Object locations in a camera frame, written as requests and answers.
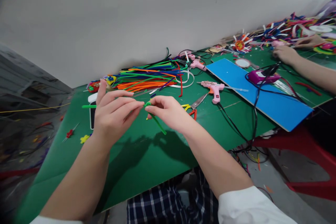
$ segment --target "plaid pants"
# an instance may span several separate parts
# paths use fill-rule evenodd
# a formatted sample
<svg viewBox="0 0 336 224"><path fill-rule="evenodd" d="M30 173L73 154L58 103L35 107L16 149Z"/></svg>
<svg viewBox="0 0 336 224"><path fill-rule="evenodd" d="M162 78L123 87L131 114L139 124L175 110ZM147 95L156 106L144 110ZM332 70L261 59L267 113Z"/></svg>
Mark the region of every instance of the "plaid pants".
<svg viewBox="0 0 336 224"><path fill-rule="evenodd" d="M190 206L185 207L176 185L177 176L128 200L127 223L218 223L218 200L200 167L194 168L196 187L189 192Z"/></svg>

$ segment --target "red chair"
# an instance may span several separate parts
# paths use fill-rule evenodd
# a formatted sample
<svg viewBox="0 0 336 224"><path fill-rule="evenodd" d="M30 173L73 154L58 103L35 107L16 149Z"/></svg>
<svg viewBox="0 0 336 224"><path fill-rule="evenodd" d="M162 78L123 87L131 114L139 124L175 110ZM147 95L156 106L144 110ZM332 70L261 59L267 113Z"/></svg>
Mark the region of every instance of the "red chair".
<svg viewBox="0 0 336 224"><path fill-rule="evenodd" d="M304 126L281 131L270 139L258 138L253 146L295 151L318 163L329 174L329 181L286 184L294 192L336 201L336 157L322 149Z"/></svg>

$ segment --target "white sleeve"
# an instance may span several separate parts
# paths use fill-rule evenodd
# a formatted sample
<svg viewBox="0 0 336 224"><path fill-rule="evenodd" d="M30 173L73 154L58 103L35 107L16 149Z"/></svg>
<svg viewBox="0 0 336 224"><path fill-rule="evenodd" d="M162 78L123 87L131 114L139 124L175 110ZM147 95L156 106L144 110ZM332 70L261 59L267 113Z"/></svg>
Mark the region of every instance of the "white sleeve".
<svg viewBox="0 0 336 224"><path fill-rule="evenodd" d="M296 223L255 186L223 193L218 202L219 223Z"/></svg>
<svg viewBox="0 0 336 224"><path fill-rule="evenodd" d="M39 215L30 224L83 224L83 222L79 220L57 220Z"/></svg>

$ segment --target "scissors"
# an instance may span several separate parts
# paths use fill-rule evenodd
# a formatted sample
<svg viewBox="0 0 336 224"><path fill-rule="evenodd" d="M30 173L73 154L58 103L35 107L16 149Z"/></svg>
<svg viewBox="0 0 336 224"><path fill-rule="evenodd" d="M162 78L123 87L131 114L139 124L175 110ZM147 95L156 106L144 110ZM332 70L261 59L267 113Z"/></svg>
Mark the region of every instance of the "scissors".
<svg viewBox="0 0 336 224"><path fill-rule="evenodd" d="M194 115L194 120L196 121L196 117L197 117L197 107L199 104L201 104L201 102L205 99L205 97L208 95L208 93L206 93L205 95L202 95L200 98L197 99L197 101L195 101L193 104L189 105L189 104L184 104L182 105L182 107L184 107L185 111L187 111L188 109L192 108L192 111L189 113L189 115Z"/></svg>

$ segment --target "blue foam board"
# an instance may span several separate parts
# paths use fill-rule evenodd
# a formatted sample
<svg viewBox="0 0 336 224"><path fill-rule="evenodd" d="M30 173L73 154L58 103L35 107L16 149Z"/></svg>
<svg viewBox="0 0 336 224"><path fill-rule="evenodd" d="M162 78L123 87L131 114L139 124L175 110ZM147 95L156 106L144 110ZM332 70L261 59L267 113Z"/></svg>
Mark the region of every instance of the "blue foam board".
<svg viewBox="0 0 336 224"><path fill-rule="evenodd" d="M254 104L258 89L245 79L247 71L227 59L221 59L206 67L226 85L247 89L248 92L236 92L249 103ZM262 88L273 92L282 92L269 84L263 85ZM295 98L263 91L260 91L257 109L286 131L292 131L313 111L312 108Z"/></svg>

